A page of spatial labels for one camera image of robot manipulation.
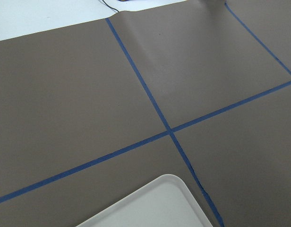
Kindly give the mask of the cream plastic tray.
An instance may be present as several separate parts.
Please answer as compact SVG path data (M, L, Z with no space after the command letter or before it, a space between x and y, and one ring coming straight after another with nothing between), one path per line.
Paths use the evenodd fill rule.
M80 224L82 227L210 227L196 199L176 175L165 174Z

